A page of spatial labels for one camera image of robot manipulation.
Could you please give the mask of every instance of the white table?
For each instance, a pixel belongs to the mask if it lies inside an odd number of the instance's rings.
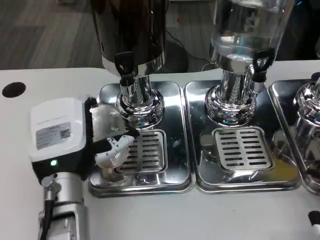
[[[320,61],[276,62],[267,85],[309,78]],[[152,75],[152,81],[212,80],[221,70]],[[27,154],[28,113],[32,106],[61,97],[96,96],[118,82],[103,69],[0,71],[0,89],[23,82],[16,98],[0,96],[0,239],[35,240],[43,191]],[[206,195],[196,188],[185,194],[97,199],[84,186],[91,240],[311,240],[308,212],[320,209],[320,197],[303,187],[293,191]]]

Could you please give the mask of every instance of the gray carpet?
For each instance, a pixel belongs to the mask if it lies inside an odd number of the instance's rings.
[[[174,2],[166,15],[167,30],[198,58],[209,59],[210,4]],[[206,64],[188,58],[188,72]],[[0,70],[74,67],[102,68],[88,0],[0,0]]]

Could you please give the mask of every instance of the white device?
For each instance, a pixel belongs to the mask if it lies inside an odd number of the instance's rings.
[[[95,163],[102,168],[120,166],[128,146],[139,136],[130,128],[94,142],[91,110],[98,107],[94,98],[82,102],[66,97],[43,102],[30,111],[29,156],[45,192],[39,240],[89,239],[83,181]],[[102,122],[110,120],[105,117]]]
[[[86,144],[83,103],[60,98],[34,106],[30,112],[32,162],[77,152]]]

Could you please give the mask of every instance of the black cord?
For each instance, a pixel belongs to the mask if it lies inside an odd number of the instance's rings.
[[[46,240],[47,234],[50,229],[52,214],[54,211],[55,200],[44,201],[44,217],[42,220],[42,233],[40,240]]]
[[[209,62],[207,59],[205,59],[205,58],[193,56],[191,53],[189,53],[189,52],[186,50],[184,44],[183,44],[178,38],[172,36],[172,34],[171,34],[168,30],[166,30],[166,32],[169,34],[169,36],[170,36],[173,40],[177,41],[177,42],[181,45],[181,47],[183,48],[183,50],[186,52],[187,55],[189,55],[190,57],[192,57],[192,58],[194,58],[194,59],[196,59],[196,60],[202,60],[202,61],[205,61],[205,62],[207,62],[208,64],[210,64],[210,62]]]

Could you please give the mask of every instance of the black tap handle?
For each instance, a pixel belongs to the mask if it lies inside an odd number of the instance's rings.
[[[320,78],[320,72],[315,72],[315,73],[312,74],[312,76],[311,76],[311,80],[314,81],[314,82],[318,81],[319,78]]]
[[[275,60],[275,57],[276,57],[276,50],[274,48],[268,48],[265,50],[256,51],[252,60],[254,71],[256,73],[265,72],[272,65],[272,63]],[[265,59],[265,58],[268,58],[266,63],[263,66],[259,66],[258,60]]]

